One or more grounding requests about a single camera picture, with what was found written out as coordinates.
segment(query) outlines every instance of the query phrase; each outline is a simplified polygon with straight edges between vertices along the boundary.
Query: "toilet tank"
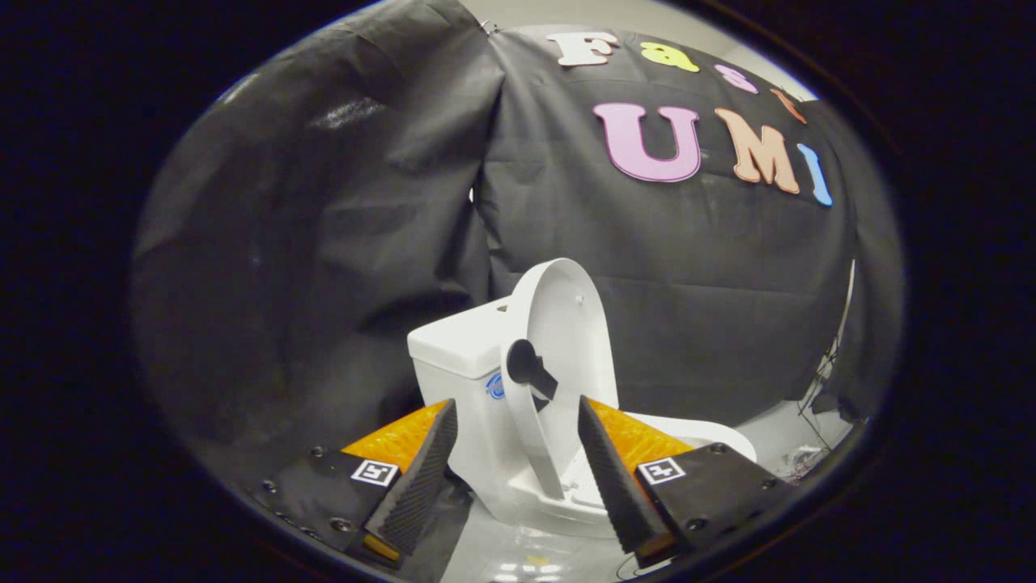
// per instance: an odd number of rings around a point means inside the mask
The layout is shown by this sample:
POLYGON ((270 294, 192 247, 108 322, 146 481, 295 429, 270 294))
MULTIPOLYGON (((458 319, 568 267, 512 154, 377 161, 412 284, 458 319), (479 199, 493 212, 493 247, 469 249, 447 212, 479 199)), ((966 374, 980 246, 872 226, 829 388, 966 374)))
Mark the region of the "toilet tank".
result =
POLYGON ((528 465, 500 379, 499 327, 509 299, 433 322, 407 337, 425 403, 457 403, 450 468, 489 508, 503 496, 507 478, 528 465))

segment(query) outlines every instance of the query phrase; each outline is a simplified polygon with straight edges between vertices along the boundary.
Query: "toilet lid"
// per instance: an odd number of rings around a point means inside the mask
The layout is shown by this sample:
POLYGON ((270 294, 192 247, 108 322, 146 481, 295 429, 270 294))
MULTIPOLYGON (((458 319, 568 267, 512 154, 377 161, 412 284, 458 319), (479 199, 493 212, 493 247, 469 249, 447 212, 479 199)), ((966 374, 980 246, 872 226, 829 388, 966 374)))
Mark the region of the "toilet lid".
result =
MULTIPOLYGON (((527 351, 522 345, 518 348, 527 351)), ((554 259, 522 275, 501 325, 500 363, 506 401, 540 486, 545 495, 563 499, 560 476, 582 447, 576 429, 579 396, 618 407, 604 309, 578 263, 554 259), (543 370, 557 382, 552 396, 534 387, 527 375, 513 367, 509 371, 509 353, 519 341, 531 344, 543 370)))

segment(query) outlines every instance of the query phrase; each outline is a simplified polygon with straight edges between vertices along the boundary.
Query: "blue logo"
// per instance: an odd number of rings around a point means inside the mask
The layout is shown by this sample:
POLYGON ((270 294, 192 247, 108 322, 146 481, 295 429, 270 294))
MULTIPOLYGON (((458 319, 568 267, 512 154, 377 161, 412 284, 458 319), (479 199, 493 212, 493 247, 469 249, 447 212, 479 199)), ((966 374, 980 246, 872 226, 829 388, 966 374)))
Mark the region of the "blue logo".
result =
POLYGON ((486 392, 493 399, 503 399, 503 379, 499 373, 489 378, 489 382, 486 383, 486 392))

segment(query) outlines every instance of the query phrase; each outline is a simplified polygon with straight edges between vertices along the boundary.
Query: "black textured pad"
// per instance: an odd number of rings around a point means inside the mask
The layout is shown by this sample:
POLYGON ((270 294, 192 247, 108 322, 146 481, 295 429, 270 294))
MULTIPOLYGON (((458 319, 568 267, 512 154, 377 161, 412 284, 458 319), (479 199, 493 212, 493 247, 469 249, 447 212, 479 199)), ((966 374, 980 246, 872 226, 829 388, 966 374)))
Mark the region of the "black textured pad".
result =
POLYGON ((691 550, 747 526, 792 489, 723 443, 641 464, 636 476, 691 550))
POLYGON ((398 551, 411 555, 443 480, 457 442, 457 405, 453 400, 435 416, 418 456, 367 521, 367 530, 398 551))
POLYGON ((668 529, 626 471, 604 425, 585 397, 579 398, 579 441, 586 451, 597 489, 623 552, 636 551, 645 543, 667 534, 668 529))
POLYGON ((281 520, 345 552, 399 479, 393 464, 314 447, 248 491, 281 520))

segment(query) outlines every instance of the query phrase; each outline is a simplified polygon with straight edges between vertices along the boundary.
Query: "black cloth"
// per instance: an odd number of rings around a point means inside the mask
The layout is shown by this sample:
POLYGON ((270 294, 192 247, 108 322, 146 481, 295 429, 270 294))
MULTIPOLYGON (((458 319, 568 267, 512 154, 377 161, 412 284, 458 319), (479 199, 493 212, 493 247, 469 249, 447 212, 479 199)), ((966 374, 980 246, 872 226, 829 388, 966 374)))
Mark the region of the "black cloth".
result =
POLYGON ((857 132, 830 105, 807 101, 801 111, 810 122, 823 123, 856 207, 853 297, 831 378, 813 410, 838 407, 843 418, 863 419, 879 412, 904 340, 905 249, 894 188, 857 132))
POLYGON ((468 192, 502 74, 452 0, 336 22, 230 88, 159 175, 134 252, 146 382, 256 485, 421 406, 406 334, 488 299, 468 192))
POLYGON ((848 285, 854 200, 823 119, 802 124, 748 71, 753 94, 714 65, 730 63, 674 42, 594 27, 538 26, 490 37, 505 72, 490 145, 476 186, 486 222, 493 297, 530 266, 578 261, 597 285, 624 410, 736 426, 808 389, 830 346, 848 285), (615 35, 607 64, 563 67, 548 34, 615 35), (641 41, 684 51, 700 70, 648 60, 641 41), (633 178, 609 159, 601 103, 633 103, 649 153, 674 155, 657 113, 698 113, 698 172, 683 181, 633 178), (714 112, 742 115, 785 139, 797 195, 735 176, 737 155, 714 112), (816 151, 834 204, 812 196, 796 144, 816 151))

